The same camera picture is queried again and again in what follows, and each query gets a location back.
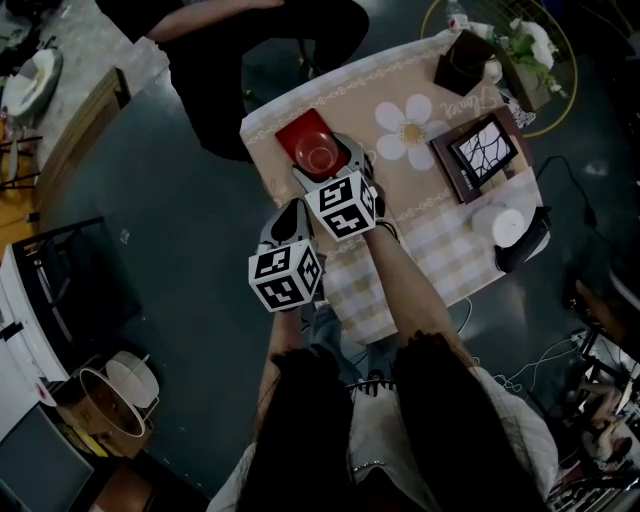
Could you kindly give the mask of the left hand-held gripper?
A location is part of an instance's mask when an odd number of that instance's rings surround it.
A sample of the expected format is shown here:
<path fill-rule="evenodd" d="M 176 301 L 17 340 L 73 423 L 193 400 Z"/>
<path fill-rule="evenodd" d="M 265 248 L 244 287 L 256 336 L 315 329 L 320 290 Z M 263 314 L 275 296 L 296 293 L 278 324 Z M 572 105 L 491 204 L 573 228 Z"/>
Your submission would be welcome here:
<path fill-rule="evenodd" d="M 319 297 L 323 271 L 305 203 L 294 198 L 263 227 L 248 283 L 267 311 L 279 312 Z"/>

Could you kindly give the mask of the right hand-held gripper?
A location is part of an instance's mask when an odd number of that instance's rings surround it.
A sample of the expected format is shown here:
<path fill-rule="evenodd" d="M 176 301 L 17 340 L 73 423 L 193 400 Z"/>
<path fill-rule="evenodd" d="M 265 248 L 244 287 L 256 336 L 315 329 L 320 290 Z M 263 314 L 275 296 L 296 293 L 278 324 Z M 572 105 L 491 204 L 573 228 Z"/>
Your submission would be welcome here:
<path fill-rule="evenodd" d="M 345 134 L 333 132 L 332 136 L 346 158 L 335 176 L 316 182 L 298 167 L 292 168 L 292 174 L 305 190 L 313 218 L 341 242 L 375 227 L 378 194 L 367 175 L 373 173 L 373 165 L 363 147 Z"/>

